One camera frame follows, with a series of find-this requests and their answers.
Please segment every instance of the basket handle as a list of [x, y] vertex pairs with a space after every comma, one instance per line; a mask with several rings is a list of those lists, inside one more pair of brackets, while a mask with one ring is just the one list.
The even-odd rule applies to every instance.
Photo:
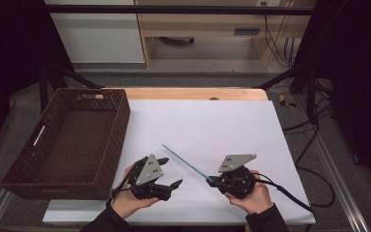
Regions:
[[65, 193], [65, 192], [69, 192], [69, 191], [67, 189], [42, 189], [42, 192], [45, 192], [45, 193], [55, 193], [55, 192]]
[[83, 94], [82, 97], [85, 100], [99, 100], [99, 99], [104, 99], [104, 95], [103, 94]]
[[42, 126], [41, 131], [39, 131], [38, 136], [35, 138], [33, 145], [37, 147], [39, 143], [42, 141], [43, 135], [46, 133], [47, 128], [45, 125]]

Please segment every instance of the white cabinet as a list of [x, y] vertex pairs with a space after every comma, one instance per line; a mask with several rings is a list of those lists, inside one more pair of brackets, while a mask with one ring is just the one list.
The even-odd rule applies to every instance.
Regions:
[[[129, 0], [45, 0], [46, 5], [133, 5]], [[144, 63], [136, 14], [51, 14], [72, 63]]]

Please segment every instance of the black sleeve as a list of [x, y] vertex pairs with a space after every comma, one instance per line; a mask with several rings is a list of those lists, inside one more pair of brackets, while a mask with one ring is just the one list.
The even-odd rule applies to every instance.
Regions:
[[289, 232], [275, 204], [263, 213], [248, 215], [245, 219], [252, 232]]
[[107, 207], [92, 222], [80, 232], [118, 232], [128, 231], [128, 223], [123, 220], [111, 207]]

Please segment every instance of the person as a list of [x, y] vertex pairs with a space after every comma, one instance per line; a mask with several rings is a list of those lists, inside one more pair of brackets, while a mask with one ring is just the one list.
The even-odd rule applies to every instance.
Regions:
[[[259, 172], [251, 170], [255, 179], [259, 179]], [[246, 211], [245, 217], [252, 232], [288, 232], [282, 215], [271, 201], [267, 185], [256, 183], [253, 191], [244, 199], [239, 199], [226, 192], [224, 194], [231, 205]], [[137, 210], [151, 207], [158, 202], [158, 198], [145, 200], [137, 199], [129, 190], [119, 192], [110, 207], [107, 207], [93, 221], [84, 226], [80, 232], [126, 232], [129, 225], [125, 219]]]

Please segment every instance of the wrist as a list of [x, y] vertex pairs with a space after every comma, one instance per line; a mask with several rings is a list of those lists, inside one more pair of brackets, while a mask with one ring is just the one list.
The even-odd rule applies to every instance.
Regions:
[[119, 215], [120, 218], [126, 219], [128, 217], [128, 213], [124, 210], [124, 207], [118, 206], [116, 201], [113, 201], [110, 204], [110, 207]]
[[265, 204], [260, 207], [253, 207], [253, 208], [245, 209], [245, 211], [248, 215], [253, 215], [253, 214], [259, 215], [265, 212], [266, 210], [270, 209], [272, 206], [273, 206], [273, 202], [270, 202], [269, 204]]

